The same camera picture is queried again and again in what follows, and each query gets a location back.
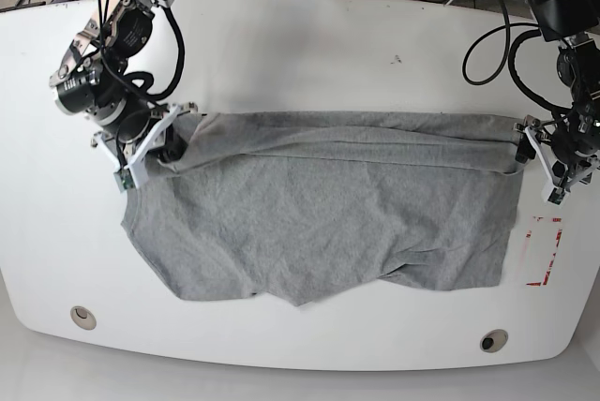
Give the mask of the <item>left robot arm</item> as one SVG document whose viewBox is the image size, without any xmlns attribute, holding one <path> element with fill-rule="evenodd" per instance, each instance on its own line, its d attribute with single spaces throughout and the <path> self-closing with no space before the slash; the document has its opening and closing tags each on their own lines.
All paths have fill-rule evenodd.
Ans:
<svg viewBox="0 0 600 401">
<path fill-rule="evenodd" d="M 510 76 L 523 95 L 552 118 L 531 116 L 517 126 L 521 134 L 516 159 L 538 157 L 547 176 L 546 201 L 560 204 L 576 184 L 587 185 L 599 169 L 599 48 L 589 36 L 599 24 L 599 0 L 526 0 L 536 28 L 517 36 L 510 46 Z M 559 44 L 556 70 L 572 103 L 558 106 L 536 94 L 518 76 L 516 56 L 525 41 L 542 37 Z"/>
</svg>

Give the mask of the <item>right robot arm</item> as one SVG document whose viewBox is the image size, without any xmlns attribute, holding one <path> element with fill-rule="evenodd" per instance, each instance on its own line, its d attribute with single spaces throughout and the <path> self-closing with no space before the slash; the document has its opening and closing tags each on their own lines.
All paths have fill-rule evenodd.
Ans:
<svg viewBox="0 0 600 401">
<path fill-rule="evenodd" d="M 126 179 L 131 162 L 146 154 L 170 163 L 183 153 L 172 127 L 175 107 L 166 100 L 183 76 L 185 43 L 171 10 L 174 0 L 96 2 L 96 11 L 69 44 L 49 85 L 61 111 L 88 114 L 113 139 L 117 173 Z M 172 28 L 177 55 L 171 81 L 154 93 L 154 76 L 128 71 L 128 61 L 148 43 L 157 7 Z"/>
</svg>

